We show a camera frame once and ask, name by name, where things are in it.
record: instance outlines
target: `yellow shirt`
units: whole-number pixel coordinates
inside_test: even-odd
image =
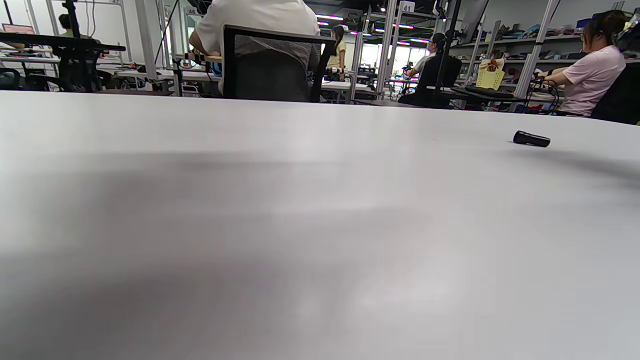
[[[347,51],[347,45],[344,43],[344,41],[341,41],[338,44],[338,51],[337,51],[338,55],[336,55],[336,56],[332,55],[329,58],[329,62],[326,64],[327,67],[337,67],[337,68],[340,67],[340,52],[341,51]]]

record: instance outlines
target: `chair backrest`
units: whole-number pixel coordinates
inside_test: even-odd
[[[436,55],[427,60],[424,64],[424,68],[422,69],[422,74],[420,75],[420,81],[417,87],[418,89],[436,85],[442,58],[442,56]],[[462,69],[462,61],[454,58],[453,56],[448,56],[446,57],[446,62],[442,86],[451,88],[456,84],[456,80],[460,74],[460,69]]]
[[[324,70],[335,47],[333,38],[226,25],[224,43],[226,98],[320,101]],[[316,71],[311,87],[307,69]]]
[[[0,90],[19,90],[20,72],[15,69],[0,68]]]
[[[68,91],[96,92],[101,90],[96,64],[102,51],[86,51],[66,47],[54,47],[53,53],[60,57],[60,79],[67,84]],[[86,67],[89,77],[83,70]]]
[[[591,113],[592,119],[637,125],[640,63],[627,64]]]

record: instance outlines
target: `computer monitor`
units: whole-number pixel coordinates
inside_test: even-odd
[[[458,45],[464,45],[471,43],[473,40],[474,33],[478,28],[478,24],[480,24],[480,19],[482,19],[482,15],[486,10],[486,5],[489,3],[489,0],[467,0],[473,1],[467,8],[467,12],[465,13],[465,18],[462,20],[462,27],[460,28],[460,37],[458,39]]]
[[[26,25],[12,25],[12,24],[2,24],[2,29],[5,33],[18,33],[18,34],[30,34],[35,35],[35,31],[33,31],[33,26]]]

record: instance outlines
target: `black chair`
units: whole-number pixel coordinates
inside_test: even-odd
[[[592,119],[637,125],[640,63],[627,64],[591,113]]]
[[[0,90],[20,90],[20,72],[0,68]]]
[[[424,64],[424,68],[420,74],[420,80],[418,85],[415,87],[415,92],[413,94],[402,96],[398,99],[398,102],[401,104],[422,106],[423,108],[447,108],[449,106],[450,99],[443,95],[434,99],[433,90],[427,88],[427,86],[436,85],[438,73],[440,72],[440,63],[443,58],[444,57],[439,54],[429,58]],[[460,59],[456,59],[453,56],[446,57],[446,68],[444,78],[442,80],[442,86],[452,88],[456,84],[456,80],[458,79],[461,69],[462,61]]]
[[[60,57],[60,77],[29,75],[26,78],[29,88],[44,89],[54,84],[63,92],[96,92],[102,89],[102,80],[96,70],[101,50],[53,47],[53,54]]]
[[[256,40],[269,42],[261,48]],[[226,25],[224,96],[228,99],[319,102],[323,75],[335,40]],[[247,53],[246,45],[251,45]],[[324,52],[319,56],[321,44]],[[276,50],[296,47],[296,54]],[[307,69],[316,71],[311,88]]]

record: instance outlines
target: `laptop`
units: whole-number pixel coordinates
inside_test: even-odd
[[[18,34],[29,34],[35,35],[35,31],[33,30],[33,26],[27,25],[13,25],[13,24],[2,24],[2,29],[5,33],[18,33]]]

